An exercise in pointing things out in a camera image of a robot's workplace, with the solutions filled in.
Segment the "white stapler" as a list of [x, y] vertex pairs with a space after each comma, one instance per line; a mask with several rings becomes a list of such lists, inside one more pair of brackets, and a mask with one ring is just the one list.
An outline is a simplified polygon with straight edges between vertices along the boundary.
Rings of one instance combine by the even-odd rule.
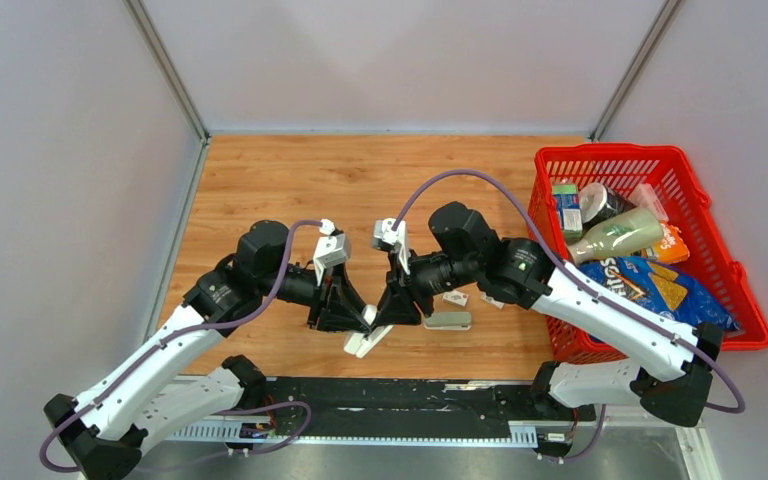
[[[367, 304], [362, 311], [362, 320], [371, 326], [377, 316], [377, 308]], [[356, 358], [364, 358], [394, 328], [393, 325], [374, 327], [369, 333], [350, 332], [344, 341], [343, 351]]]

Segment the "grey green stapler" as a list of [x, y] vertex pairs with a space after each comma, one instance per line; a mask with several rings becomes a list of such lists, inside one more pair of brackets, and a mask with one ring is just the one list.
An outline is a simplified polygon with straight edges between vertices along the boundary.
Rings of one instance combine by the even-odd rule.
[[472, 327], [472, 315], [467, 311], [435, 312], [422, 325], [427, 330], [465, 331]]

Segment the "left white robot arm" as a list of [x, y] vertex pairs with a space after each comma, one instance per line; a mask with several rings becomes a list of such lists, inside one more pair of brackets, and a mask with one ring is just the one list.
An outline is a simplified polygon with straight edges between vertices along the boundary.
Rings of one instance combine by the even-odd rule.
[[351, 256], [344, 232], [327, 219], [312, 264], [290, 262], [295, 226], [255, 223], [236, 250], [202, 275], [167, 321], [122, 364], [93, 387], [47, 402], [50, 440], [87, 479], [122, 479], [158, 443], [206, 416], [236, 409], [260, 412], [266, 399], [261, 372], [244, 356], [173, 393], [167, 385], [205, 351], [260, 316], [275, 300], [304, 306], [312, 326], [346, 334], [345, 351], [364, 357], [382, 339], [376, 310], [351, 286]]

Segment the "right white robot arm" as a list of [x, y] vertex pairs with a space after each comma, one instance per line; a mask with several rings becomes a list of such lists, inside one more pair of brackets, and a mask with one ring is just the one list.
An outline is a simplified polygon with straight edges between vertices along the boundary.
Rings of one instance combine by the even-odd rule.
[[434, 298], [475, 284], [503, 304], [562, 320], [623, 354], [619, 361], [576, 365], [548, 361], [535, 375], [530, 402], [543, 418], [591, 404], [640, 405], [656, 418], [694, 427], [708, 407], [711, 361], [722, 329], [660, 316], [587, 277], [568, 261], [554, 263], [534, 240], [499, 237], [476, 210], [460, 202], [428, 221], [439, 245], [418, 255], [404, 222], [376, 222], [372, 245], [390, 269], [375, 327], [419, 325], [431, 318]]

